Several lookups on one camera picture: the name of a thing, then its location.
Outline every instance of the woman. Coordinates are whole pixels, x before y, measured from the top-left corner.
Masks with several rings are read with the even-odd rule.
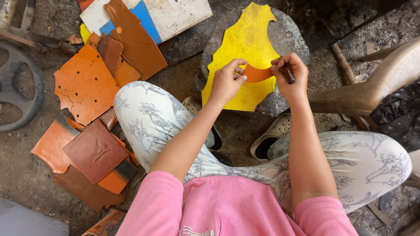
[[[291,118],[277,118],[251,148],[255,158],[271,161],[254,167],[220,163],[207,147],[220,146],[213,124],[246,81],[238,66],[246,63],[234,59],[216,71],[210,98],[194,118],[147,82],[119,91],[118,120],[148,175],[118,236],[357,235],[346,213],[408,177],[407,152],[384,135],[317,134],[306,93],[308,69],[295,53],[271,62]],[[285,63],[292,66],[294,84],[280,69]],[[293,213],[295,221],[288,215]]]

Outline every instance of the yellow leather piece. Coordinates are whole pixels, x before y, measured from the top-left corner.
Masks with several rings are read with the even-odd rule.
[[[201,91],[203,106],[208,101],[216,70],[228,64],[232,59],[242,58],[258,69],[271,66],[270,61],[280,57],[268,40],[267,27],[270,21],[276,21],[268,5],[251,3],[242,11],[239,20],[225,31],[222,45],[213,54],[213,62],[208,65],[207,84]],[[245,82],[238,94],[224,107],[229,110],[255,111],[255,107],[274,91],[274,76],[257,83]]]

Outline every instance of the floral print pants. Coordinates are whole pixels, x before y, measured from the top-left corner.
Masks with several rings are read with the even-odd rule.
[[[193,118],[171,94],[144,81],[122,87],[115,97],[114,108],[137,159],[147,172],[163,147]],[[411,172],[407,152],[385,135],[334,131],[318,136],[346,213],[397,187]],[[289,134],[286,133],[270,147],[271,161],[257,166],[229,167],[217,161],[203,145],[184,182],[203,176],[243,176],[270,185],[282,207],[290,211],[288,152]]]

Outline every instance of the knee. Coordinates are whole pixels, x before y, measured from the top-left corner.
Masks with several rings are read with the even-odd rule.
[[[401,184],[412,170],[410,156],[394,139],[383,134],[375,134],[374,138],[378,142],[382,141],[376,150],[377,161],[383,164],[381,172],[394,175],[394,180],[399,179]]]

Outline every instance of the orange leather piece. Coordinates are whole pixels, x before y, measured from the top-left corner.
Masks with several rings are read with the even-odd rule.
[[[73,162],[61,149],[80,133],[75,128],[83,128],[83,126],[60,113],[31,153],[45,161],[53,173],[66,172]]]
[[[124,45],[124,56],[144,80],[167,66],[152,37],[122,0],[111,0],[104,9],[115,26],[112,38]]]
[[[114,78],[115,74],[117,74],[117,69],[121,64],[121,53],[123,52],[123,48],[124,47],[120,42],[115,41],[110,37],[101,37],[97,47],[99,55],[101,55],[106,67]]]
[[[77,123],[88,125],[114,105],[119,88],[91,43],[66,62],[55,76],[54,94]]]
[[[248,76],[248,83],[257,83],[273,76],[270,67],[267,69],[257,69],[250,64],[245,67],[243,76]]]
[[[98,223],[96,223],[92,228],[88,229],[83,235],[91,236],[110,236],[114,235],[116,228],[119,228],[121,223],[123,222],[124,217],[126,216],[125,212],[122,212],[117,209],[112,209],[108,215],[102,218]]]
[[[77,2],[79,3],[80,6],[80,10],[82,12],[84,12],[84,10],[86,10],[87,7],[89,7],[89,5],[93,2],[94,0],[77,0]]]
[[[140,77],[141,75],[133,67],[123,61],[118,67],[115,82],[118,87],[122,88],[126,84],[139,80]]]
[[[97,48],[100,40],[101,40],[101,37],[99,37],[95,32],[92,32],[89,38],[87,38],[85,45],[91,45]]]
[[[69,166],[64,174],[55,174],[52,180],[67,189],[67,191],[96,212],[99,212],[105,205],[121,204],[128,192],[128,186],[120,194],[115,194],[97,184],[93,185],[82,172],[72,165]]]
[[[127,157],[103,179],[99,180],[98,185],[112,193],[120,194],[136,172],[137,167],[131,163],[130,157]]]

